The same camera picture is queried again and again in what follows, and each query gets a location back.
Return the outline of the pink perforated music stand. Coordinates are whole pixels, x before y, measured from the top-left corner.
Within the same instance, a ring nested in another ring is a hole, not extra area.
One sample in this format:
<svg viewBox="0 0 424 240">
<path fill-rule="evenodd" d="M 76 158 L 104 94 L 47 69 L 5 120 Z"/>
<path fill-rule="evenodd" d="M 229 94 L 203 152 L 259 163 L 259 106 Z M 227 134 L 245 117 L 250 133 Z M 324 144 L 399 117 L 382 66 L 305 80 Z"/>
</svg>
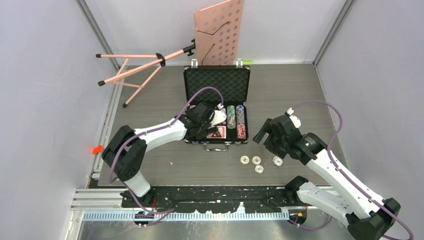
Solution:
<svg viewBox="0 0 424 240">
<path fill-rule="evenodd" d="M 146 86 L 146 84 L 175 57 L 186 54 L 196 58 L 192 61 L 198 66 L 228 66 L 235 63 L 237 68 L 243 66 L 243 60 L 237 58 L 241 31 L 243 0 L 226 0 L 194 12 L 194 39 L 191 44 L 168 55 L 155 54 L 97 54 L 101 58 L 123 58 L 124 62 L 115 76 L 99 81 L 99 86 L 112 83 L 125 86 L 122 82 L 131 75 L 154 67 L 154 71 L 142 84 L 129 84 L 136 88 L 123 107 Z"/>
</svg>

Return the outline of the green chip stack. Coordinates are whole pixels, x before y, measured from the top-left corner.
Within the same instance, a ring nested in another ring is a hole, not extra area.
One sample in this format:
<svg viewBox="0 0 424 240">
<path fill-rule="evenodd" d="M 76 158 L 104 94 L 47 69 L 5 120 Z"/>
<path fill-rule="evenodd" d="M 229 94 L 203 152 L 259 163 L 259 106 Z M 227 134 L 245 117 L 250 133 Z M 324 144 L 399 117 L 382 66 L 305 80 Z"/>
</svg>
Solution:
<svg viewBox="0 0 424 240">
<path fill-rule="evenodd" d="M 229 105 L 226 109 L 227 113 L 227 127 L 228 129 L 235 129 L 237 122 L 236 122 L 236 108 L 234 105 Z"/>
</svg>

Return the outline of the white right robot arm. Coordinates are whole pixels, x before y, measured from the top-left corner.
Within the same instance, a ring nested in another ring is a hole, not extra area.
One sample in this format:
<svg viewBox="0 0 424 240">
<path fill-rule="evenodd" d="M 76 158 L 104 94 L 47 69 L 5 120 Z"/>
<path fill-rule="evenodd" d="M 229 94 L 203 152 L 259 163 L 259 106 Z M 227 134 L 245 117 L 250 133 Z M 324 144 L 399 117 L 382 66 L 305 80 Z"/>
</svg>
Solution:
<svg viewBox="0 0 424 240">
<path fill-rule="evenodd" d="M 344 224 L 356 240 L 379 240 L 394 225 L 400 204 L 383 198 L 355 177 L 327 144 L 314 133 L 302 134 L 294 115 L 268 118 L 253 141 L 279 158 L 289 155 L 321 176 L 338 193 L 322 190 L 302 176 L 285 185 L 285 198 L 291 205 L 313 205 Z"/>
</svg>

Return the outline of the black aluminium poker case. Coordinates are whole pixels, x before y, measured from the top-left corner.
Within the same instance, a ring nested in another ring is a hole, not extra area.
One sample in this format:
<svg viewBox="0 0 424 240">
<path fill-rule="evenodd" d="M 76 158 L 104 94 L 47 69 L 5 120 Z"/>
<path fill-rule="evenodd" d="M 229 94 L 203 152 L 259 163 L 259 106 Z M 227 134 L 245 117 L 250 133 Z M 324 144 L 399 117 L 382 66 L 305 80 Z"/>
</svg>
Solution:
<svg viewBox="0 0 424 240">
<path fill-rule="evenodd" d="M 205 102 L 210 106 L 217 107 L 223 104 L 227 107 L 243 105 L 245 114 L 246 139 L 237 138 L 237 129 L 228 129 L 226 119 L 226 138 L 189 141 L 188 144 L 246 144 L 249 138 L 248 114 L 247 114 L 247 96 L 250 83 L 251 69 L 244 65 L 228 66 L 185 66 L 183 70 L 183 79 L 185 86 L 186 99 L 190 101 L 187 109 L 194 108 L 199 103 Z"/>
</svg>

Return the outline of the red backed card deck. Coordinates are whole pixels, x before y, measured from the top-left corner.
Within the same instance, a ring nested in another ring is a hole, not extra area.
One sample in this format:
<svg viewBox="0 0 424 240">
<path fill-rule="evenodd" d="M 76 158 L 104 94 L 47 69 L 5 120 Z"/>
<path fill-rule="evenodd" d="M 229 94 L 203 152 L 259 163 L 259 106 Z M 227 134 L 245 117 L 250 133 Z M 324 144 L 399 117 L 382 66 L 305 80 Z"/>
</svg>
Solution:
<svg viewBox="0 0 424 240">
<path fill-rule="evenodd" d="M 227 128 L 224 125 L 217 126 L 218 132 L 213 132 L 209 134 L 207 139 L 226 139 L 227 138 Z"/>
</svg>

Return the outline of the yellow chip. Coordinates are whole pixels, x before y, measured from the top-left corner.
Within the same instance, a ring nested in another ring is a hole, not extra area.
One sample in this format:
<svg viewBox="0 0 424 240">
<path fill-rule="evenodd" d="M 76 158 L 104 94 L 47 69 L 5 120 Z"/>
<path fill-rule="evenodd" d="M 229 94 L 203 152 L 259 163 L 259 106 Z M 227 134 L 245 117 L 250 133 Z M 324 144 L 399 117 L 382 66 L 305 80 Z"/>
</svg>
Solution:
<svg viewBox="0 0 424 240">
<path fill-rule="evenodd" d="M 240 162 L 244 165 L 247 165 L 250 162 L 250 158 L 247 155 L 242 155 L 240 157 Z"/>
</svg>

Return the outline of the white 1 chip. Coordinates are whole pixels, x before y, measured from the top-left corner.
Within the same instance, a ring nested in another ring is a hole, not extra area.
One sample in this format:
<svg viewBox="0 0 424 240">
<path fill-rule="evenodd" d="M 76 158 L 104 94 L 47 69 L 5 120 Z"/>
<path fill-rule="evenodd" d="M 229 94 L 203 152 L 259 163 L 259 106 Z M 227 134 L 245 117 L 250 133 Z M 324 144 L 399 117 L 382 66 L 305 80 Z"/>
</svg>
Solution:
<svg viewBox="0 0 424 240">
<path fill-rule="evenodd" d="M 262 174 L 264 172 L 264 167 L 262 165 L 256 165 L 254 168 L 255 172 L 258 174 Z"/>
</svg>

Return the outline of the blue orange chip stack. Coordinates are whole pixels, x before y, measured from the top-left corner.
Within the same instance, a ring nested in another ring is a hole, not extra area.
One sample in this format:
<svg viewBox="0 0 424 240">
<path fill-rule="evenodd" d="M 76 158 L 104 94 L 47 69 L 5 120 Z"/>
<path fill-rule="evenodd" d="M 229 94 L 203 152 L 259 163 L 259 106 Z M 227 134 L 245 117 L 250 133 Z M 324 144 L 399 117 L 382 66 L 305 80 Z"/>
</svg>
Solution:
<svg viewBox="0 0 424 240">
<path fill-rule="evenodd" d="M 235 107 L 236 124 L 245 124 L 245 107 L 243 105 L 237 105 Z"/>
</svg>

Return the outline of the red chip stack right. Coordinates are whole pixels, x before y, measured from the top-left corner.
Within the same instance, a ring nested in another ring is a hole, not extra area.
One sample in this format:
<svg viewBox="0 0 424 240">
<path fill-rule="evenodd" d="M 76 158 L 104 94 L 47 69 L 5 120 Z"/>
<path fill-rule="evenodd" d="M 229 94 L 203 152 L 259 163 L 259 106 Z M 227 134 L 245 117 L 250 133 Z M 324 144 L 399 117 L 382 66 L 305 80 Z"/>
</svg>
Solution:
<svg viewBox="0 0 424 240">
<path fill-rule="evenodd" d="M 244 123 L 238 123 L 236 126 L 236 137 L 238 139 L 246 139 L 246 125 Z"/>
</svg>

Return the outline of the orange clip on rail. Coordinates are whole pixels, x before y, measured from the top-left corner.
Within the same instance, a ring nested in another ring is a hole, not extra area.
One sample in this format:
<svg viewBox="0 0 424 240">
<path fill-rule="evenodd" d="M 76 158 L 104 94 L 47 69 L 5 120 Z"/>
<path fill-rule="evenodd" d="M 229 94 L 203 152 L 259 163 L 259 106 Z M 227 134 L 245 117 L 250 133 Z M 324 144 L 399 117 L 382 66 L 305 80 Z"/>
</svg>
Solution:
<svg viewBox="0 0 424 240">
<path fill-rule="evenodd" d="M 91 150 L 91 153 L 92 153 L 93 155 L 96 155 L 96 154 L 100 153 L 102 150 L 103 150 L 103 146 L 100 144 L 100 145 L 98 145 L 98 146 L 94 147 L 94 148 Z"/>
</svg>

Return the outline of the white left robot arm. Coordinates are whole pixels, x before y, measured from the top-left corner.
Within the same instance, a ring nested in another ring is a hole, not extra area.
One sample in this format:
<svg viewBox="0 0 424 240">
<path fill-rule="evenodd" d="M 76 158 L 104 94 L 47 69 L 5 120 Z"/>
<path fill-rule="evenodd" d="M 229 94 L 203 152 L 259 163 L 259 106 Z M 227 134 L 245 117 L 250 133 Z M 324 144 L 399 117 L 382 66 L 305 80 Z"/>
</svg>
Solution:
<svg viewBox="0 0 424 240">
<path fill-rule="evenodd" d="M 101 158 L 116 176 L 133 193 L 134 200 L 141 207 L 153 202 L 151 185 L 143 176 L 141 165 L 147 152 L 174 141 L 202 140 L 212 133 L 218 133 L 217 125 L 227 119 L 224 107 L 212 107 L 201 102 L 159 125 L 132 129 L 124 125 L 118 129 L 103 150 Z"/>
</svg>

